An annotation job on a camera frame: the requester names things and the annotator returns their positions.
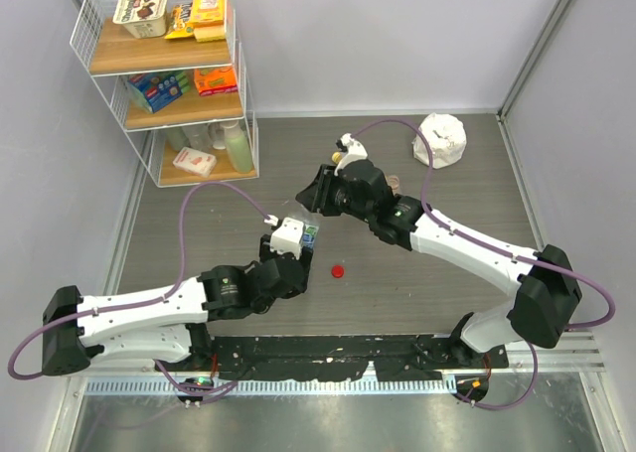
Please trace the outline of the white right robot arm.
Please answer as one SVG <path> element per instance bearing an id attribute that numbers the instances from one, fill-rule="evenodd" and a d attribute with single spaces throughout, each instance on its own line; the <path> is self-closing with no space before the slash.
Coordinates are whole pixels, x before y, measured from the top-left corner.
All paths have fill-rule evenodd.
<path id="1" fill-rule="evenodd" d="M 491 237 L 451 222 L 416 198 L 394 193 L 385 174 L 369 160 L 343 169 L 321 165 L 295 199 L 314 214 L 363 221 L 379 240 L 446 260 L 508 295 L 507 303 L 470 312 L 455 326 L 446 352 L 459 367 L 472 367 L 507 343 L 554 348 L 581 300 L 560 248 L 548 245 L 536 252 L 496 242 L 489 250 Z"/>

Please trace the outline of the red bottle cap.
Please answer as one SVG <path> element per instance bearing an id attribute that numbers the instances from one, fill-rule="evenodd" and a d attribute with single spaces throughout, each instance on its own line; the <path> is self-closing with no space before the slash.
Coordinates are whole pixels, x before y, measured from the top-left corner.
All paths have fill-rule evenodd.
<path id="1" fill-rule="evenodd" d="M 345 268 L 342 265 L 334 265 L 331 274 L 334 278 L 342 278 L 345 274 Z"/>

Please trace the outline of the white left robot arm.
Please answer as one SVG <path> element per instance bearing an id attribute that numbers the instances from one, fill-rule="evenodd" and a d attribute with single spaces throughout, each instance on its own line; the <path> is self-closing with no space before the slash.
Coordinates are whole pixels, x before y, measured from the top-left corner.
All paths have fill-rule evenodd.
<path id="1" fill-rule="evenodd" d="M 200 371 L 212 359 L 203 327 L 264 314 L 278 299 L 307 289 L 313 250 L 277 253 L 264 241 L 247 266 L 219 265 L 182 283 L 120 296 L 58 289 L 43 313 L 42 370 L 47 377 L 82 372 L 109 360 L 159 360 Z"/>

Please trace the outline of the clear bottle red label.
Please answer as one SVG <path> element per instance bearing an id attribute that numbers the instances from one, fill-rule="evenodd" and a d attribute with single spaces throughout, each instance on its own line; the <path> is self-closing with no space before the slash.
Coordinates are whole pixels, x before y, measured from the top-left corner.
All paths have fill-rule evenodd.
<path id="1" fill-rule="evenodd" d="M 401 193 L 400 182 L 399 182 L 398 176 L 395 176 L 395 175 L 387 176 L 387 183 L 391 187 L 391 189 L 392 189 L 394 194 L 400 194 Z"/>

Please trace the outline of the clear bottle blue white label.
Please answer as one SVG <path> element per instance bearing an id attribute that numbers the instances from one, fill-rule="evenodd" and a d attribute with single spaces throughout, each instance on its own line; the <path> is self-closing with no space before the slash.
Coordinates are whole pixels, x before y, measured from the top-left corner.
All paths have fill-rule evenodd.
<path id="1" fill-rule="evenodd" d="M 297 206 L 290 212 L 289 216 L 304 223 L 302 246 L 313 250 L 320 229 L 320 216 L 310 213 L 302 206 Z"/>

